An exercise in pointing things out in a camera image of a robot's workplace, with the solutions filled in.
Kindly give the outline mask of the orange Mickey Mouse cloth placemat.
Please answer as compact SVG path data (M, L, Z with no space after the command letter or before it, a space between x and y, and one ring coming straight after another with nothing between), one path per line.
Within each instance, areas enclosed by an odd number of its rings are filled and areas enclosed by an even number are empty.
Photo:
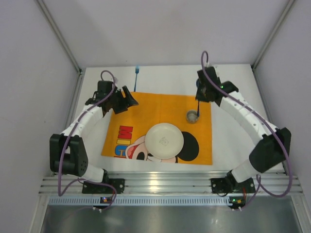
M200 116L195 124L186 120L189 110L197 111L194 96L134 92L137 106L113 113L102 149L102 156L162 163L212 165L211 105L200 103ZM159 123L170 123L183 134L184 146L171 159L158 159L145 146L148 130Z

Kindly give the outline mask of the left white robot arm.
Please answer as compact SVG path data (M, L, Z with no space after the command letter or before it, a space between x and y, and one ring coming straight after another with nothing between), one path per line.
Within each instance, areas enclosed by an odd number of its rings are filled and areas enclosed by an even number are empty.
M78 117L60 134L50 137L51 171L103 183L107 171L89 163L84 139L110 109L119 114L136 105L127 86L118 89L112 81L98 81L97 91L85 102Z

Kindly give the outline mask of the cream round plate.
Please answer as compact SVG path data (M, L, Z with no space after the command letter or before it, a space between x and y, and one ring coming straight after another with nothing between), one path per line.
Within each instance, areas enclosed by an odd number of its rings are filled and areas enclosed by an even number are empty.
M145 136L147 151L158 159L177 156L184 146L182 132L170 123L159 123L151 127Z

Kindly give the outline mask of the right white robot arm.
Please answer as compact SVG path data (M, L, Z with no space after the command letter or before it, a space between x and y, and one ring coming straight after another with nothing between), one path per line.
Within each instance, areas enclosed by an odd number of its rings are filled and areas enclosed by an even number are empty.
M255 146L248 159L228 172L231 182L242 183L286 160L291 143L291 132L287 128L279 129L266 121L232 82L221 82L213 66L197 74L196 100L216 103L245 130Z

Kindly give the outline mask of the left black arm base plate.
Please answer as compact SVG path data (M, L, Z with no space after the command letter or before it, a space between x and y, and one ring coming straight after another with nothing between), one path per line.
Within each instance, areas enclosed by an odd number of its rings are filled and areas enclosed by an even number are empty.
M109 179L108 185L83 182L83 194L121 194L124 192L125 179Z

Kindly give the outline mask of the aluminium frame post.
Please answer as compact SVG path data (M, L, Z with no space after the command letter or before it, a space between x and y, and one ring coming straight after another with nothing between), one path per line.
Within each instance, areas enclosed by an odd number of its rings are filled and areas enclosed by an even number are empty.
M279 14L276 22L274 23L272 29L269 31L268 36L266 37L263 45L261 46L258 54L255 57L254 62L251 65L251 69L253 71L256 70L260 62L262 61L263 57L267 53L269 47L271 46L272 42L274 41L275 37L277 36L279 30L281 29L282 25L285 23L286 18L290 14L291 10L294 8L296 0L287 0L284 8L282 9L281 13Z
M64 50L65 54L69 58L71 64L73 65L75 71L78 74L81 74L82 69L78 65L78 62L76 61L68 43L66 42L65 38L63 37L58 25L56 24L52 14L50 13L46 3L43 0L34 0L36 5L38 6L39 10L43 14L43 17L47 21L48 25L50 26L53 34L56 36L57 40L59 41L62 49Z

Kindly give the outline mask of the aluminium mounting rail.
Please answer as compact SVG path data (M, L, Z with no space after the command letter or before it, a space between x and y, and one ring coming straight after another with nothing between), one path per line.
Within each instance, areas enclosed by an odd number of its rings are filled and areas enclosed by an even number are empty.
M224 177L223 172L111 172L110 178L125 179L124 195L213 195L210 179ZM40 195L57 195L57 176L43 178ZM261 175L261 183L274 194L283 193L288 184L288 176L281 172ZM72 184L65 195L82 193L82 184ZM303 190L297 176L294 176L289 195L302 195Z

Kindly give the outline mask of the blue metallic fork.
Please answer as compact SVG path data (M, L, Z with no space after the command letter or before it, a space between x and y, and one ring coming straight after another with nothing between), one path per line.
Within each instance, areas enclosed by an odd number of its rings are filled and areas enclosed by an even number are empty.
M134 84L134 92L136 92L137 89L137 79L138 79L138 74L139 74L139 66L135 67L135 84Z

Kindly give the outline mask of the right aluminium frame post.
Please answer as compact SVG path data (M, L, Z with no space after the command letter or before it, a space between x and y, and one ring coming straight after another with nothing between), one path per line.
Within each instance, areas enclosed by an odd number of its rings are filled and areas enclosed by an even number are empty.
M277 36L279 30L281 29L282 25L285 23L286 18L290 14L291 10L294 8L296 0L287 0L284 8L282 9L281 13L279 14L276 22L274 23L272 29L269 31L268 36L266 37L263 45L261 46L258 54L255 57L254 62L251 65L251 69L253 71L256 70L260 62L262 61L263 57L267 53L269 47L271 46L272 42L274 41L275 37Z

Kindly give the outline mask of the left aluminium frame post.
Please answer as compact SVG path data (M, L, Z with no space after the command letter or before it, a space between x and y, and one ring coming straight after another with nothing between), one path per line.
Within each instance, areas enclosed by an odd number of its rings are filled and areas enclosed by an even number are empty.
M58 25L56 24L52 14L50 13L46 3L43 0L34 0L36 5L38 6L39 10L43 14L43 17L47 21L48 25L50 26L53 34L56 36L57 40L59 41L62 49L64 50L65 54L69 58L71 64L73 65L75 71L78 74L81 74L82 69L78 65L78 62L76 61L68 43L66 42L65 38L63 37Z

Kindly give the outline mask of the blue metallic spoon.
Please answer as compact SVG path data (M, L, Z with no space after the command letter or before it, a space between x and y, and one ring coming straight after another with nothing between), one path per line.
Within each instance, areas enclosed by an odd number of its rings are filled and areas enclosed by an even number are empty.
M197 93L198 93L198 90L199 90L199 84L200 84L200 81L199 79L196 80L196 87L197 87L197 91L196 91L196 100L197 100L197 117L199 118L200 116L200 101L197 99Z

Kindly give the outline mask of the small speckled stone cup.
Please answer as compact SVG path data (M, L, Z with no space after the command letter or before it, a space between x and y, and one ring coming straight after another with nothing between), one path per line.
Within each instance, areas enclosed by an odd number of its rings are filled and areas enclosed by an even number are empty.
M199 114L196 110L189 110L186 113L186 120L190 124L195 124L199 119Z

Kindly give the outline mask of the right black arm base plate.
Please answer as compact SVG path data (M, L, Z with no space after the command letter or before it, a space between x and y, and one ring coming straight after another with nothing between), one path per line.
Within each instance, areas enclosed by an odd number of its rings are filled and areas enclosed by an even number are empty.
M231 194L238 193L251 194L255 192L255 185L252 178L247 179L242 183L228 184L225 178L211 178L211 188L213 194Z

